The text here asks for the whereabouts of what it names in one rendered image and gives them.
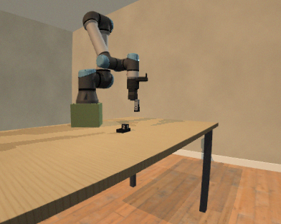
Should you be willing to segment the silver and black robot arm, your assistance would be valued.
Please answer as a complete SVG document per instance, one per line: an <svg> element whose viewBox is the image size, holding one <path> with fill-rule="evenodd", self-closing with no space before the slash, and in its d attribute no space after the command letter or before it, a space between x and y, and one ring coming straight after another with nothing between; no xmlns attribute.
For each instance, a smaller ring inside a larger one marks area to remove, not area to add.
<svg viewBox="0 0 281 224"><path fill-rule="evenodd" d="M114 77L110 70L139 71L139 55L129 53L127 58L118 59L110 56L108 51L108 36L113 30L112 19L89 11L82 20L85 30L87 30L92 45L96 51L97 68L85 69L78 72L78 94L76 103L91 104L99 103L96 88L110 88L113 85Z"/></svg>

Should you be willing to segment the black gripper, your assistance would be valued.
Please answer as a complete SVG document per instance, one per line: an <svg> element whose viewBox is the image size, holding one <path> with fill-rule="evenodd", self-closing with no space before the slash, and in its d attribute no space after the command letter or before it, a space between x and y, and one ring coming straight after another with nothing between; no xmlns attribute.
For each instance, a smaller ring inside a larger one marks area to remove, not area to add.
<svg viewBox="0 0 281 224"><path fill-rule="evenodd" d="M127 79L128 100L134 101L134 111L137 111L139 107L139 82L148 81L147 73L145 77L139 77L139 71L128 71L126 75L129 78Z"/></svg>

